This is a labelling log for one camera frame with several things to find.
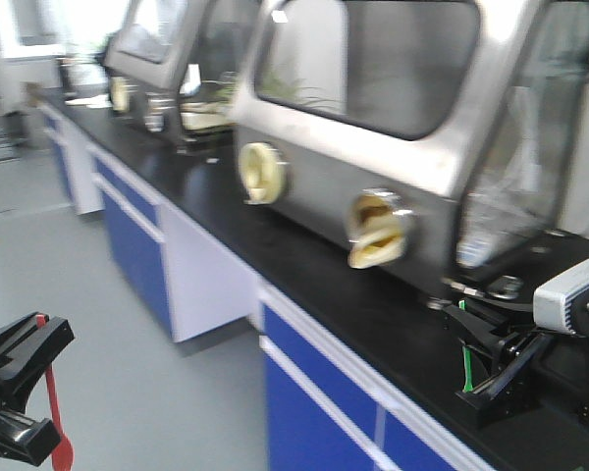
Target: laboratory bench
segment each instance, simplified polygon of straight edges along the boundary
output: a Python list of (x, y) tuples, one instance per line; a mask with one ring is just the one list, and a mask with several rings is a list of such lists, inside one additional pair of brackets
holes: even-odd
[[(455, 395), (463, 356), (444, 314), (244, 204), (232, 145), (180, 154), (108, 109), (40, 98), (76, 211), (105, 209), (116, 262), (172, 339), (248, 315), (262, 330), (272, 471), (589, 470), (589, 434), (550, 407), (478, 429)], [(587, 240), (558, 244), (565, 257), (539, 250), (508, 274), (549, 278), (589, 257)]]

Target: drawer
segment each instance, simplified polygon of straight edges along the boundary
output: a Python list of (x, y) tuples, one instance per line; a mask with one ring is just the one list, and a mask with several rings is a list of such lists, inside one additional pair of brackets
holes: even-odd
[(264, 306), (264, 317), (267, 337), (331, 398), (369, 439), (374, 440), (377, 402), (268, 306)]
[(158, 203), (150, 202), (144, 195), (129, 183), (119, 180), (117, 185), (120, 192), (127, 198), (130, 204), (139, 211), (148, 221), (158, 226), (157, 206)]
[(146, 183), (138, 183), (137, 178), (133, 177), (130, 170), (120, 165), (111, 165), (108, 162), (109, 158), (101, 157), (96, 150), (90, 150), (90, 152), (96, 163), (96, 172), (111, 186), (120, 191), (142, 216), (153, 225), (158, 226), (157, 206), (159, 205), (159, 198), (152, 194), (153, 190), (150, 188), (137, 189), (141, 185), (146, 186)]
[(117, 186), (118, 177), (116, 177), (114, 171), (111, 170), (109, 166), (105, 164), (102, 160), (100, 160), (95, 152), (91, 152), (91, 154), (94, 158), (96, 172), (100, 174), (100, 176), (104, 178), (107, 182), (109, 182), (110, 185)]

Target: lab cabinet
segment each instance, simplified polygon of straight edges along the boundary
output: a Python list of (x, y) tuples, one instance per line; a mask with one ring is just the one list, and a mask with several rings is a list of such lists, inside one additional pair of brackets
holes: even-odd
[(493, 471), (284, 294), (261, 299), (272, 471)]
[(45, 133), (57, 158), (64, 190), (77, 214), (102, 209), (102, 198), (91, 175), (93, 161), (86, 151), (89, 137), (77, 125), (47, 104), (39, 107), (45, 122)]
[(257, 315), (253, 270), (113, 155), (88, 151), (114, 260), (174, 341)]

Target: glove box window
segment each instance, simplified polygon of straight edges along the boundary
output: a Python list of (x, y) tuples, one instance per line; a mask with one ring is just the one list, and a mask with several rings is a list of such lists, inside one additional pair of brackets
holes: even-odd
[(480, 28), (458, 1), (292, 0), (272, 18), (260, 97), (407, 139), (450, 113)]
[(186, 12), (185, 0), (141, 0), (133, 25), (120, 46), (123, 52), (155, 64), (168, 55)]
[(552, 3), (468, 192), (456, 255), (460, 266), (482, 266), (553, 223), (588, 54), (589, 2)]

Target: green wire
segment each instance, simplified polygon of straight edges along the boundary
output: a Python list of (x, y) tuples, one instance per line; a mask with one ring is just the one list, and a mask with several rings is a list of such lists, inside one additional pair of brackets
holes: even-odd
[[(464, 311), (464, 300), (458, 303), (458, 307)], [(471, 393), (473, 391), (473, 375), (471, 374), (471, 350), (466, 346), (462, 347), (462, 358), (464, 360), (464, 387), (463, 393)]]

